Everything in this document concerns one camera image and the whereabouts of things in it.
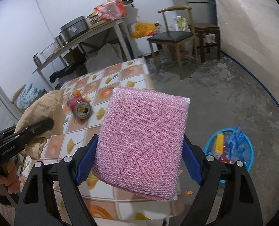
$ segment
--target blue plastic bucket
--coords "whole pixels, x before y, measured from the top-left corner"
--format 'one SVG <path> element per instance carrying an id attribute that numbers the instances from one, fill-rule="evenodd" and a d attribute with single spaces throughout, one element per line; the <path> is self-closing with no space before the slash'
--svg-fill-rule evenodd
<path id="1" fill-rule="evenodd" d="M 216 138 L 218 133 L 232 133 L 234 132 L 235 129 L 233 128 L 226 128 L 226 129 L 222 129 L 219 130 L 218 132 L 214 133 L 211 138 L 208 140 L 208 142 L 205 145 L 204 148 L 204 153 L 207 155 L 209 152 L 212 151 L 212 146 L 214 144 L 214 139 Z M 246 161 L 246 168 L 248 171 L 250 171 L 252 164 L 253 164 L 253 160 L 254 160 L 254 154 L 253 154 L 253 147 L 252 147 L 252 143 L 250 141 L 250 139 L 246 136 L 246 134 L 244 134 L 244 137 L 246 139 L 245 144 L 247 145 L 247 147 L 245 147 L 245 150 L 248 151 L 245 154 L 245 161 Z"/>

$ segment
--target stool leg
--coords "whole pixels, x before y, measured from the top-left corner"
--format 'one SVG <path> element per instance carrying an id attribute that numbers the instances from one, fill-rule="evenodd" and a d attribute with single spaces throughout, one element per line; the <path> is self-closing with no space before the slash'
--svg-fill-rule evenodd
<path id="1" fill-rule="evenodd" d="M 201 58 L 201 63 L 204 63 L 204 46 L 203 46 L 203 36 L 202 33 L 199 32 L 199 44 L 200 44 L 200 58 Z"/>
<path id="2" fill-rule="evenodd" d="M 177 56 L 177 62 L 178 62 L 178 65 L 179 65 L 180 80 L 183 80 L 182 62 L 181 62 L 180 47 L 179 47 L 179 45 L 176 46 L 176 56 Z"/>
<path id="3" fill-rule="evenodd" d="M 218 34 L 216 34 L 217 37 L 217 59 L 220 59 L 220 31 L 218 32 Z"/>
<path id="4" fill-rule="evenodd" d="M 193 40 L 193 50 L 195 51 L 195 64 L 196 67 L 198 67 L 198 59 L 197 59 L 197 36 L 195 36 L 195 39 Z"/>
<path id="5" fill-rule="evenodd" d="M 156 68 L 156 71 L 158 73 L 159 69 L 158 69 L 158 65 L 157 65 L 157 62 L 156 62 L 155 53 L 153 51 L 152 43 L 149 42 L 149 45 L 150 45 L 150 49 L 151 49 L 151 53 L 152 53 L 152 57 L 153 57 L 153 63 L 154 63 L 154 66 Z"/>

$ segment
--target concrete floor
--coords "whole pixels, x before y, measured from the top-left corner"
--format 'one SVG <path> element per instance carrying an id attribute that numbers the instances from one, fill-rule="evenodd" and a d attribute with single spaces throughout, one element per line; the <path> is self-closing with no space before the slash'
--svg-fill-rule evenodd
<path id="1" fill-rule="evenodd" d="M 279 209 L 279 108 L 263 87 L 234 61 L 222 55 L 216 60 L 216 48 L 206 54 L 206 62 L 194 67 L 194 61 L 184 63 L 187 78 L 179 79 L 178 66 L 168 62 L 160 53 L 157 56 L 160 73 L 157 74 L 152 59 L 147 59 L 156 91 L 191 99 L 186 135 L 202 149 L 209 137 L 217 130 L 241 128 L 254 146 L 254 164 L 250 171 L 261 204 L 264 225 Z M 170 225 L 179 225 L 189 210 L 199 186 L 191 180 L 184 163 L 180 183 L 186 211 L 171 218 Z M 215 220 L 220 206 L 223 185 L 208 222 Z"/>

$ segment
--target tin can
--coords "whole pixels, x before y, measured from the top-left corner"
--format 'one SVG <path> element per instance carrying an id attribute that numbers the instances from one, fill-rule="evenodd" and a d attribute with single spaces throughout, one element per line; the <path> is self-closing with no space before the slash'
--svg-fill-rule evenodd
<path id="1" fill-rule="evenodd" d="M 71 95 L 67 100 L 67 106 L 78 119 L 86 119 L 91 114 L 90 104 L 80 95 Z"/>

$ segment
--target side table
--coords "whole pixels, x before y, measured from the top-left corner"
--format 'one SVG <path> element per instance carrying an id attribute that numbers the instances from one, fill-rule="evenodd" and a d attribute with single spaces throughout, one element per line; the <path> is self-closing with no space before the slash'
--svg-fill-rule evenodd
<path id="1" fill-rule="evenodd" d="M 199 38 L 199 46 L 197 48 L 200 48 L 200 57 L 201 57 L 201 63 L 205 62 L 205 57 L 204 57 L 204 45 L 203 45 L 203 34 L 215 34 L 216 35 L 216 40 L 217 44 L 213 44 L 214 46 L 217 45 L 217 59 L 220 59 L 220 27 L 217 25 L 213 25 L 211 23 L 197 23 L 194 24 L 195 27 L 195 33 L 196 36 Z M 207 52 L 210 52 L 210 45 L 207 44 Z"/>

